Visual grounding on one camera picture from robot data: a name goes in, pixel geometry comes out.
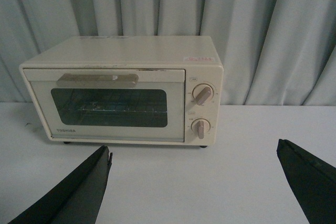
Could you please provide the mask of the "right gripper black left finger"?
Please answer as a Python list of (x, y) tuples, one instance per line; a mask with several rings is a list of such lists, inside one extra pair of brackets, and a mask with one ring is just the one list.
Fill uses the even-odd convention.
[(113, 154), (102, 146), (10, 223), (95, 223)]

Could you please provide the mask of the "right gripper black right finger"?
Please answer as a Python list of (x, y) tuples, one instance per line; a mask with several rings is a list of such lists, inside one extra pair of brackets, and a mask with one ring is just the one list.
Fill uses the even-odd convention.
[(277, 156), (309, 223), (335, 223), (335, 167), (289, 140), (278, 141)]

